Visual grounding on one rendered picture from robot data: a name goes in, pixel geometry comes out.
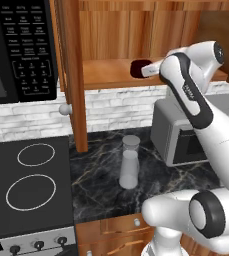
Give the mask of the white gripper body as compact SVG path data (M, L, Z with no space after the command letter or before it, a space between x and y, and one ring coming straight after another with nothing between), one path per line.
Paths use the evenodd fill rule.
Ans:
M142 76L147 78L147 77L158 75L161 64L162 64L161 61L157 61L142 67L141 68Z

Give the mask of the grey translucent cup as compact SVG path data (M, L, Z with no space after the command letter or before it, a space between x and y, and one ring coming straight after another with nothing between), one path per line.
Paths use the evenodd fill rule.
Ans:
M139 151L140 138L135 135L126 135L122 139L123 150Z

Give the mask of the grey tapered pitcher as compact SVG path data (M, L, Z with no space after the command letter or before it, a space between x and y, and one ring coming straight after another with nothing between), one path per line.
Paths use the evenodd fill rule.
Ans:
M119 177L120 186L125 189L134 189L138 185L138 172L138 153L134 150L125 150Z

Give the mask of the open wooden cupboard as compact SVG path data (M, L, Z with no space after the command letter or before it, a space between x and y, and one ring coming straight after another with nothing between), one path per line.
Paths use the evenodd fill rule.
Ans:
M84 88L158 85L134 79L130 62L217 40L229 60L229 0L79 0Z

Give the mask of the grey toaster oven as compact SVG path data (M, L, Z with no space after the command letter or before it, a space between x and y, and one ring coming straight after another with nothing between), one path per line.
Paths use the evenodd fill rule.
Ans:
M229 116L229 94L206 98ZM207 162L190 122L174 97L155 102L150 138L168 167Z

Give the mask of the white round door knob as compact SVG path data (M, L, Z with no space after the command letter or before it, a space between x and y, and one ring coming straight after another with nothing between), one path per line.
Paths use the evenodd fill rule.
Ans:
M59 107L59 113L64 116L70 115L72 113L72 105L71 104L62 104Z

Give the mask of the black microwave oven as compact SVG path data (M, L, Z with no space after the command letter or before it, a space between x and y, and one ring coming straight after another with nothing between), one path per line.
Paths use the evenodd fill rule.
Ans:
M57 98L49 0L0 0L0 104Z

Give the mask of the wooden drawer front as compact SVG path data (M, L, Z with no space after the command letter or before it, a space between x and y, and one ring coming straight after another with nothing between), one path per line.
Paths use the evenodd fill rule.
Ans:
M134 225L134 219L140 220L140 226ZM144 221L142 214L131 214L120 217L108 218L100 221L102 234L133 234L135 232L150 231L151 227Z

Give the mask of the black hob stove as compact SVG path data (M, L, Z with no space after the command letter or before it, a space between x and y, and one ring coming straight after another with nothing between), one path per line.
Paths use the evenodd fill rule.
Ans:
M79 256L66 136L0 143L0 256Z

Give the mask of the wooden base cupboard door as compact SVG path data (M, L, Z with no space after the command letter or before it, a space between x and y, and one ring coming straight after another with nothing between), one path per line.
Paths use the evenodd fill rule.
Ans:
M107 239L97 243L79 245L79 255L88 256L141 256L144 247L153 237L153 231Z

